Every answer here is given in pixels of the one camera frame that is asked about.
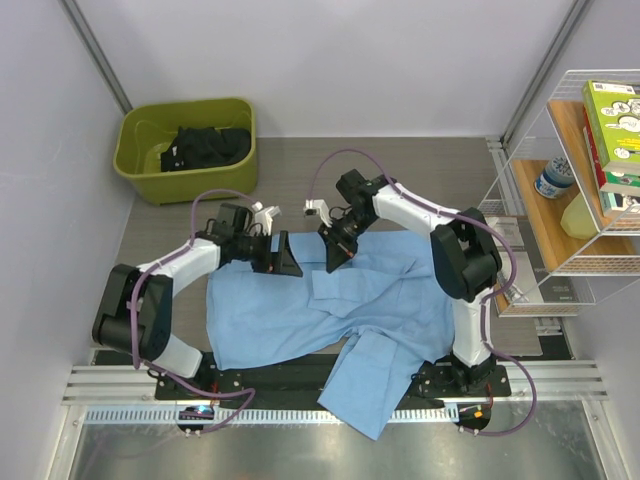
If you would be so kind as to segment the light blue long sleeve shirt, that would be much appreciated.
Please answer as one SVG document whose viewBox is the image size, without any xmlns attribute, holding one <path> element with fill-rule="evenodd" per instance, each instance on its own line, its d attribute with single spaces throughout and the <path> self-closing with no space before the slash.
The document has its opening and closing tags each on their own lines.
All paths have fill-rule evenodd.
<svg viewBox="0 0 640 480">
<path fill-rule="evenodd" d="M 294 234 L 290 244 L 298 277 L 258 274 L 243 262 L 209 276 L 215 361 L 223 370 L 256 368 L 341 343 L 319 403 L 377 440 L 412 376 L 453 345 L 452 305 L 436 281 L 430 243 L 410 231 L 368 232 L 333 272 L 317 234 Z"/>
</svg>

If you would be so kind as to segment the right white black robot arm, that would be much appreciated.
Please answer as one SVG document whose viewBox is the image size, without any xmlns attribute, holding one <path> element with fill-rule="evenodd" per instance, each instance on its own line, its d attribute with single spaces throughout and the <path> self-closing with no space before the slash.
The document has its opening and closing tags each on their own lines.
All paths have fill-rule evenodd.
<svg viewBox="0 0 640 480">
<path fill-rule="evenodd" d="M 451 380 L 460 393 L 477 393 L 496 368 L 486 300 L 502 269 L 483 214 L 476 208 L 460 212 L 439 206 L 390 177 L 368 180 L 356 169 L 343 174 L 336 189 L 347 203 L 340 217 L 333 216 L 323 200 L 307 199 L 304 204 L 305 214 L 321 219 L 318 233 L 326 247 L 326 270 L 331 273 L 353 259 L 358 238 L 379 219 L 428 239 L 435 278 L 452 299 Z"/>
</svg>

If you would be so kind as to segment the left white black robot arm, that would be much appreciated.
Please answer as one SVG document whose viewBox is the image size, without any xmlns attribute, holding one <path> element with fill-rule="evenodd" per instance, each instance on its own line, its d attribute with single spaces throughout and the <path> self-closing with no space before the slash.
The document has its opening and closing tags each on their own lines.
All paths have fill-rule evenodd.
<svg viewBox="0 0 640 480">
<path fill-rule="evenodd" d="M 214 361 L 172 331 L 173 300 L 187 286 L 233 262 L 246 262 L 255 273 L 301 277 L 288 233 L 272 249 L 277 206 L 224 203 L 205 228 L 178 249 L 154 261 L 119 264 L 109 273 L 92 338 L 99 345 L 131 356 L 170 377 L 190 398 L 213 391 Z"/>
</svg>

